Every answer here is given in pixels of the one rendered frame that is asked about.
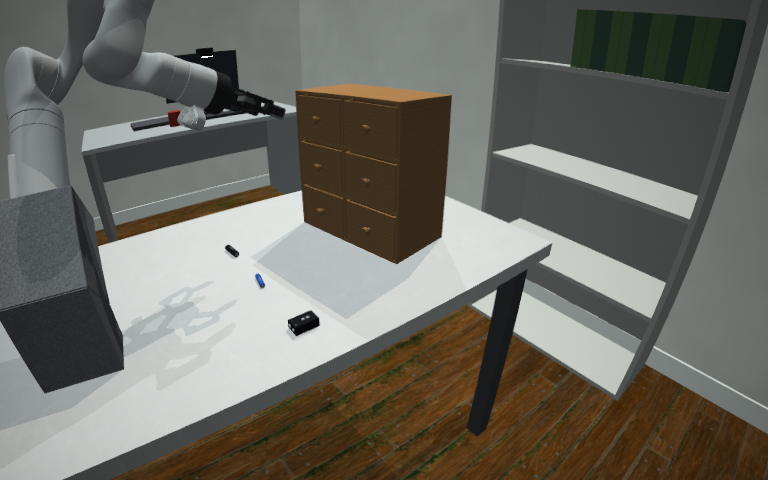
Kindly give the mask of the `brown wooden chest of drawers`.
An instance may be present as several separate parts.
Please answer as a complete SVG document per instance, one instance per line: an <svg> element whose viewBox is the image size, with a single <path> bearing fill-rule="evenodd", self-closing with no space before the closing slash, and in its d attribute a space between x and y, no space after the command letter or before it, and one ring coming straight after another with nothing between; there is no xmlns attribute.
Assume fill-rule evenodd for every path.
<svg viewBox="0 0 768 480"><path fill-rule="evenodd" d="M452 95L356 84L295 90L295 94L305 223L395 264L442 237ZM340 98L341 146L300 137L298 101L300 96L305 94ZM351 99L398 105L397 160L344 147L343 106L346 100ZM303 181L301 159L303 141L342 149L343 194ZM346 150L397 163L396 213L346 196ZM306 221L304 201L306 184L343 197L345 238ZM348 199L396 216L395 260L347 240L346 201Z"/></svg>

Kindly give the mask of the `brown wooden drawer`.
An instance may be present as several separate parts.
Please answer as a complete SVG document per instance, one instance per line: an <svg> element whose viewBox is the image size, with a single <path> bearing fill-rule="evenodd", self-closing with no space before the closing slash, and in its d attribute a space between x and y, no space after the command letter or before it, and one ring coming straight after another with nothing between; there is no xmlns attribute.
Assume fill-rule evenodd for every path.
<svg viewBox="0 0 768 480"><path fill-rule="evenodd" d="M301 95L298 109L300 137L341 146L340 98Z"/></svg>
<svg viewBox="0 0 768 480"><path fill-rule="evenodd" d="M396 216L348 199L347 240L395 260Z"/></svg>
<svg viewBox="0 0 768 480"><path fill-rule="evenodd" d="M396 182L397 163L346 152L346 196L396 213Z"/></svg>
<svg viewBox="0 0 768 480"><path fill-rule="evenodd" d="M341 196L306 184L304 201L307 222L345 238L343 198Z"/></svg>
<svg viewBox="0 0 768 480"><path fill-rule="evenodd" d="M303 181L343 194L342 149L320 145L301 145Z"/></svg>
<svg viewBox="0 0 768 480"><path fill-rule="evenodd" d="M397 160L398 105L351 99L343 115L344 147Z"/></svg>

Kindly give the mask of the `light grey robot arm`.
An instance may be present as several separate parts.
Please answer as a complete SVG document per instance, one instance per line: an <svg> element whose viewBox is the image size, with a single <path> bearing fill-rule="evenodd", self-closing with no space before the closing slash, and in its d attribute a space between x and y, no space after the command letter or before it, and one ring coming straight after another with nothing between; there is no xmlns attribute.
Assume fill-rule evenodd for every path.
<svg viewBox="0 0 768 480"><path fill-rule="evenodd" d="M28 47L10 55L4 72L10 198L70 186L58 104L83 65L101 83L185 105L178 123L204 128L217 73L166 53L142 52L154 1L67 0L67 42L57 60Z"/></svg>

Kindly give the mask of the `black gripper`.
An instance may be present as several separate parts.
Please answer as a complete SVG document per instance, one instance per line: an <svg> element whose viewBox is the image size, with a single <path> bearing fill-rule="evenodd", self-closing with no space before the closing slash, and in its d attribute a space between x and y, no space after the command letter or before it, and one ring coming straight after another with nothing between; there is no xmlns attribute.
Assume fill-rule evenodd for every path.
<svg viewBox="0 0 768 480"><path fill-rule="evenodd" d="M238 112L242 111L245 113L248 112L248 114L251 114L254 116L257 116L258 113L263 112L262 113L263 115L269 114L269 116L272 116L278 119L284 118L284 115L286 112L285 108L275 105L274 101L272 100L249 93L248 91L245 92L244 90L241 90L241 89L236 89L236 90L233 89L232 81L228 75L225 75L218 71L216 71L216 73L217 73L216 91L210 104L204 109L204 112L215 115L215 114L219 114L224 109L227 109L231 111L235 110L235 112L237 111ZM263 109L261 109L262 103L264 103Z"/></svg>

